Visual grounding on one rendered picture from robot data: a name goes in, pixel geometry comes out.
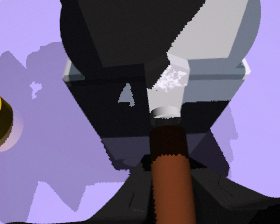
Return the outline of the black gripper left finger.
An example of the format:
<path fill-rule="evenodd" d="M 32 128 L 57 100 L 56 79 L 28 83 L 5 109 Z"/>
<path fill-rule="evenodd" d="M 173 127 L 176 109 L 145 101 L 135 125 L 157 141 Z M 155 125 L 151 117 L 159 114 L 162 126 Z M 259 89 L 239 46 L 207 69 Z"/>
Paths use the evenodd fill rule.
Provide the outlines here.
<path fill-rule="evenodd" d="M 151 153 L 143 156 L 125 183 L 84 221 L 59 224 L 153 224 Z"/>

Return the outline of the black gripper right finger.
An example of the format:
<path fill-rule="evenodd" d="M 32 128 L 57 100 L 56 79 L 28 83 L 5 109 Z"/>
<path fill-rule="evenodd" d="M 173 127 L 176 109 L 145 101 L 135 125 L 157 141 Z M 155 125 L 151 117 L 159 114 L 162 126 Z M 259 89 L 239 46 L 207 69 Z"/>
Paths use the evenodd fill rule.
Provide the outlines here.
<path fill-rule="evenodd" d="M 254 192 L 189 159 L 196 224 L 280 224 L 280 197 Z"/>

